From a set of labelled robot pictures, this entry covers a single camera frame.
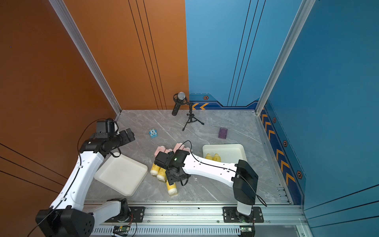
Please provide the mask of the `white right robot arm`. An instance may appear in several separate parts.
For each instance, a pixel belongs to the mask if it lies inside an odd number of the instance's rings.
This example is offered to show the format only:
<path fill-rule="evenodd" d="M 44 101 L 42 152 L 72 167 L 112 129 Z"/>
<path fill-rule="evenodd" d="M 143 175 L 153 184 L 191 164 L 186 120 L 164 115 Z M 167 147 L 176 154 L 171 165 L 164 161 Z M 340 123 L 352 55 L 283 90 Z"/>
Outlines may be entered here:
<path fill-rule="evenodd" d="M 184 186 L 192 175 L 199 175 L 231 187 L 237 201 L 235 218 L 240 222 L 253 222 L 253 206 L 259 197 L 259 177 L 248 162 L 220 163 L 178 149 L 169 153 L 159 152 L 155 164 L 166 170 L 170 185 L 180 182 Z"/>

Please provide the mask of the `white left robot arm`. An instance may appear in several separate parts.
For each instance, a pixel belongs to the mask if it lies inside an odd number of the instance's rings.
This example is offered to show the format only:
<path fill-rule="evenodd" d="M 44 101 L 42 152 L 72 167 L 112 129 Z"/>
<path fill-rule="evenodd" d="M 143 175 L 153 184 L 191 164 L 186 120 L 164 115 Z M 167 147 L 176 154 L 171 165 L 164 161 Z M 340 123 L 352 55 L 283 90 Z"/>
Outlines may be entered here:
<path fill-rule="evenodd" d="M 78 161 L 69 179 L 48 209 L 36 215 L 37 227 L 46 237 L 89 237 L 94 228 L 120 216 L 131 218 L 127 200 L 114 198 L 90 212 L 84 201 L 94 176 L 112 150 L 135 140 L 130 128 L 120 132 L 95 133 L 79 149 Z"/>

